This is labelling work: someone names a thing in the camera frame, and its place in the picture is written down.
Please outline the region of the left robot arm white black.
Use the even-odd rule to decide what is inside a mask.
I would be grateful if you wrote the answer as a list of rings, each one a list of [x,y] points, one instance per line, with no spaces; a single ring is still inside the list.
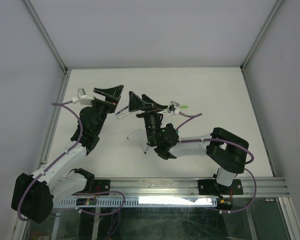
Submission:
[[[87,96],[84,88],[80,88],[71,100],[52,103],[74,115],[77,129],[53,161],[31,174],[17,177],[11,208],[19,220],[42,223],[63,199],[77,193],[96,193],[94,174],[75,166],[98,144],[106,118],[116,111],[123,89],[123,85],[94,88],[94,93],[104,97],[98,99]]]

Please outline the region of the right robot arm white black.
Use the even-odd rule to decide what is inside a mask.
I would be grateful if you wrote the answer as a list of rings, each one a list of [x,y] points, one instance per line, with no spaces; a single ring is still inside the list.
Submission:
[[[212,159],[219,166],[213,187],[220,194],[231,189],[234,178],[242,174],[249,164],[247,156],[253,156],[246,140],[221,127],[215,127],[212,133],[206,135],[181,137],[180,127],[174,127],[172,123],[162,126],[164,116],[181,115],[187,118],[187,123],[200,116],[183,113],[178,102],[170,101],[168,105],[161,105],[145,94],[138,96],[130,91],[128,110],[143,119],[146,144],[160,158],[208,156]]]

